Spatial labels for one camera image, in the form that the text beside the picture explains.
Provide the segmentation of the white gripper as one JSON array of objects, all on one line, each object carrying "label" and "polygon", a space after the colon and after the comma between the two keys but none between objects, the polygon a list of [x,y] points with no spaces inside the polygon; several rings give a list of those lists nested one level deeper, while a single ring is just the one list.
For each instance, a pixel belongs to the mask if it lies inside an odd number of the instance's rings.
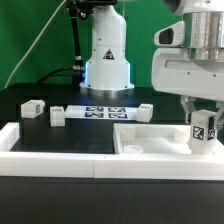
[{"label": "white gripper", "polygon": [[214,127],[224,127],[224,51],[217,61],[187,58],[186,48],[159,48],[152,60],[151,80],[155,90],[183,95],[185,122],[191,122],[196,98],[218,101]]}]

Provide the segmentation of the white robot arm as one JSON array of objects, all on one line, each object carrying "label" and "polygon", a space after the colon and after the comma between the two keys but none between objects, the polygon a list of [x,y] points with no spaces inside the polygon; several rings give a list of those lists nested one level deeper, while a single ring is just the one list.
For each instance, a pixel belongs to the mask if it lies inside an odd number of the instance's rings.
[{"label": "white robot arm", "polygon": [[[217,101],[219,108],[212,125],[224,124],[224,0],[163,0],[173,14],[182,20],[158,31],[154,43],[158,48],[152,59],[152,84],[155,90],[181,95],[187,122],[194,111],[194,98]],[[112,19],[112,7],[99,6],[93,35],[93,53],[87,62],[87,86],[96,91],[118,90],[103,81],[106,64],[123,63],[124,35],[115,38],[114,29],[103,30]]]}]

